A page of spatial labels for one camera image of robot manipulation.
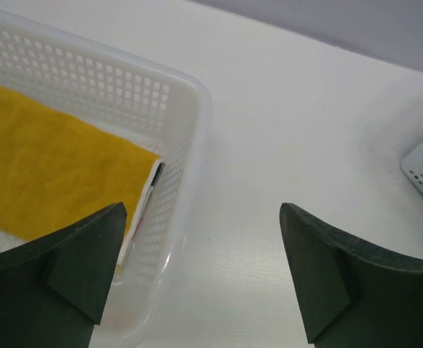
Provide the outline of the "yellow and blue towel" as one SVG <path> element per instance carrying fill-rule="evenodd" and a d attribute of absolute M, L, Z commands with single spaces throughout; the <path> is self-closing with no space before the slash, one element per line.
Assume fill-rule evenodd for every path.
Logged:
<path fill-rule="evenodd" d="M 127 139 L 0 86 L 2 243 L 33 241 L 122 203 L 122 265 L 162 164 Z"/>

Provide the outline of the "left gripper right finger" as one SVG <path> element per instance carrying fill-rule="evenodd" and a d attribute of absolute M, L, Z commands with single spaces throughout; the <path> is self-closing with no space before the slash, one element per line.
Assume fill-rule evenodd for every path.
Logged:
<path fill-rule="evenodd" d="M 423 260 L 377 246 L 295 204 L 280 228 L 307 341 L 423 347 Z"/>

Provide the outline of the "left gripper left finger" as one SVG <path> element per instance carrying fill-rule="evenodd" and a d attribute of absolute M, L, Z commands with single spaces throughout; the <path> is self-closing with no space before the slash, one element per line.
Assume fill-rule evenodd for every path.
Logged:
<path fill-rule="evenodd" d="M 123 203 L 0 253 L 0 347 L 88 347 L 125 233 Z"/>

